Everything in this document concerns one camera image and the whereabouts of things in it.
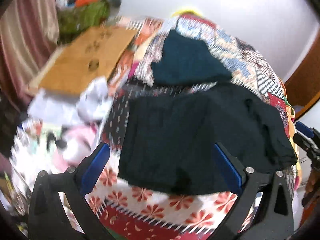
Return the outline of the black pants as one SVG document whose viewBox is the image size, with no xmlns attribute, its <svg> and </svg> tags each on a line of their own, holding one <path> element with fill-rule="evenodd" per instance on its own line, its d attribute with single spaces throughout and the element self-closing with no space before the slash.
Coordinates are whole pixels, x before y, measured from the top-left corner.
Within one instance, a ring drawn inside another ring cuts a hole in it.
<svg viewBox="0 0 320 240">
<path fill-rule="evenodd" d="M 216 143 L 260 173 L 297 162 L 276 107 L 244 87 L 219 83 L 204 92 L 131 100 L 118 176 L 168 194 L 228 191 L 213 156 Z"/>
</svg>

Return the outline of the wooden wardrobe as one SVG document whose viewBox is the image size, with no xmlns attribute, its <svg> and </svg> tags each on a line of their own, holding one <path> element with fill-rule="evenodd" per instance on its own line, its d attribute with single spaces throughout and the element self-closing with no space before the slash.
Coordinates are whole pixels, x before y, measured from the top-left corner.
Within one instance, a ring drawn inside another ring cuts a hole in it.
<svg viewBox="0 0 320 240">
<path fill-rule="evenodd" d="M 299 67 L 285 82 L 287 99 L 299 119 L 319 101 L 319 35 Z"/>
</svg>

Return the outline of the patchwork patterned bedspread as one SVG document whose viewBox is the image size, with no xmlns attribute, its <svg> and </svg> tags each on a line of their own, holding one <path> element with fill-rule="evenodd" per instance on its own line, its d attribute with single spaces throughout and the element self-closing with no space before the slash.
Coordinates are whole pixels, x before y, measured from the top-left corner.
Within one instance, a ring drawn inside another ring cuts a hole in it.
<svg viewBox="0 0 320 240">
<path fill-rule="evenodd" d="M 68 164 L 52 134 L 14 151 L 31 182 L 26 238 L 289 238 L 298 154 L 281 79 L 205 18 L 156 29 L 93 153 Z"/>
</svg>

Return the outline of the white crumpled cloth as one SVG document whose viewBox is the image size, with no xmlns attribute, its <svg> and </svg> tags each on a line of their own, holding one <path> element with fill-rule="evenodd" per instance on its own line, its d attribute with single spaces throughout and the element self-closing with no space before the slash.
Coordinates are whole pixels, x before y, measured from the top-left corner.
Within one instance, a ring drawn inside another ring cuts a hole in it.
<svg viewBox="0 0 320 240">
<path fill-rule="evenodd" d="M 107 80 L 101 76 L 94 79 L 80 96 L 56 94 L 41 89 L 31 101 L 27 113 L 29 117 L 44 122 L 73 126 L 103 120 L 112 102 Z"/>
</svg>

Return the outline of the folded dark teal pants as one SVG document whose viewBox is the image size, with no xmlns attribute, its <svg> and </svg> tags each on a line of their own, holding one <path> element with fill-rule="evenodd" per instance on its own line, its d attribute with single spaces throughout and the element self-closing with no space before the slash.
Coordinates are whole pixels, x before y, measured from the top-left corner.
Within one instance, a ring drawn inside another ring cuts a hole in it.
<svg viewBox="0 0 320 240">
<path fill-rule="evenodd" d="M 164 40 L 162 58 L 152 62 L 154 83 L 161 86 L 191 86 L 226 82 L 231 72 L 213 57 L 202 40 L 187 38 L 174 30 Z"/>
</svg>

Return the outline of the bamboo lap desk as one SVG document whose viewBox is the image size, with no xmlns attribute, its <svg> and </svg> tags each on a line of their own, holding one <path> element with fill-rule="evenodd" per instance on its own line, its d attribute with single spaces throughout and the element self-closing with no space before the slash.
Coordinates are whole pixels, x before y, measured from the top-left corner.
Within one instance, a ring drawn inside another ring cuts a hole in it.
<svg viewBox="0 0 320 240">
<path fill-rule="evenodd" d="M 91 27 L 72 43 L 57 47 L 39 74 L 25 88 L 79 96 L 97 77 L 109 79 L 137 31 L 124 27 Z"/>
</svg>

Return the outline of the striped red gold curtain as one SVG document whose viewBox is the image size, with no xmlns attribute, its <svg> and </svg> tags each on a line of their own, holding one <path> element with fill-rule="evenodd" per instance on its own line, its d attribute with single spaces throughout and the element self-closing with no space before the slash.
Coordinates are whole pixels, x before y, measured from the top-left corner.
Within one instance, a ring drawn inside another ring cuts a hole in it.
<svg viewBox="0 0 320 240">
<path fill-rule="evenodd" d="M 1 90 L 21 108 L 27 84 L 57 46 L 55 0 L 12 0 L 1 17 Z"/>
</svg>

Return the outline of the green storage basket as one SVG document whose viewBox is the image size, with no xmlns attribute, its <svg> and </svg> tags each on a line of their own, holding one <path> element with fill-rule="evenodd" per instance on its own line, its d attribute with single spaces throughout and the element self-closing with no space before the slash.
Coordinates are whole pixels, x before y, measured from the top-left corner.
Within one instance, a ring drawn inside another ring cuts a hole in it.
<svg viewBox="0 0 320 240">
<path fill-rule="evenodd" d="M 58 10 L 59 23 L 58 44 L 68 44 L 82 32 L 93 26 L 101 25 L 110 15 L 107 1 L 94 2 L 83 7 Z"/>
</svg>

